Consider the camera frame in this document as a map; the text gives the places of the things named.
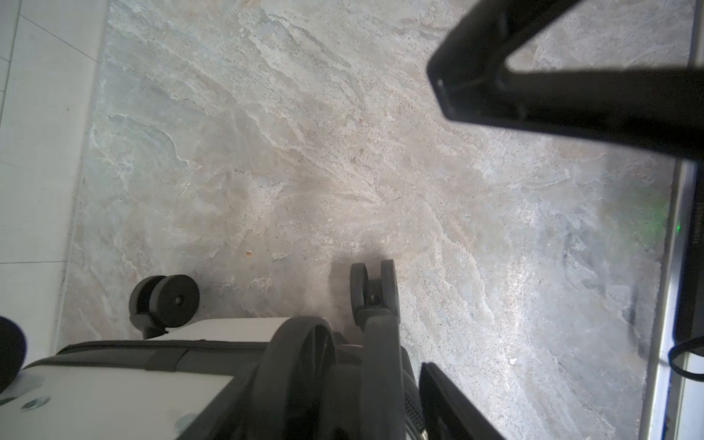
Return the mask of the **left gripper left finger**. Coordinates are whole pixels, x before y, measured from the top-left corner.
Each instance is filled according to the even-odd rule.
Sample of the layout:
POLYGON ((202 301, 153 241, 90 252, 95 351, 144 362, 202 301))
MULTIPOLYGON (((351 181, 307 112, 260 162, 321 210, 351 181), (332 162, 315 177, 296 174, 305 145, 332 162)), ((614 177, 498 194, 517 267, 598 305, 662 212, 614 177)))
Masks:
POLYGON ((423 363, 419 392, 429 439, 503 439, 435 363, 423 363))

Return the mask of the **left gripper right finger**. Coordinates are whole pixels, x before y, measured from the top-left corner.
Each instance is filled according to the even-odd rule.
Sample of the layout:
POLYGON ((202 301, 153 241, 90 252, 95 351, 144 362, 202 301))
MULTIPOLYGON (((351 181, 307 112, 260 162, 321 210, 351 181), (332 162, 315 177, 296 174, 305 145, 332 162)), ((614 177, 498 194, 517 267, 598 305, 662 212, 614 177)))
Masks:
POLYGON ((703 157, 703 71, 695 68, 515 73, 506 60, 572 1, 480 1, 426 72, 450 121, 703 157))

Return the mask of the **white hard-shell suitcase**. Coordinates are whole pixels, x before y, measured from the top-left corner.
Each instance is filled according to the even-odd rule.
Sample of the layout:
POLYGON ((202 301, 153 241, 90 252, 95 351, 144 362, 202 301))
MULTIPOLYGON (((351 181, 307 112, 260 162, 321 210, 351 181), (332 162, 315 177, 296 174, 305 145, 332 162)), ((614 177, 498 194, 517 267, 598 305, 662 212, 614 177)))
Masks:
POLYGON ((319 316, 195 321, 186 275, 151 276, 130 295, 139 340, 92 341, 24 362, 1 322, 5 439, 424 439, 399 336, 392 260, 350 268, 359 344, 319 316))

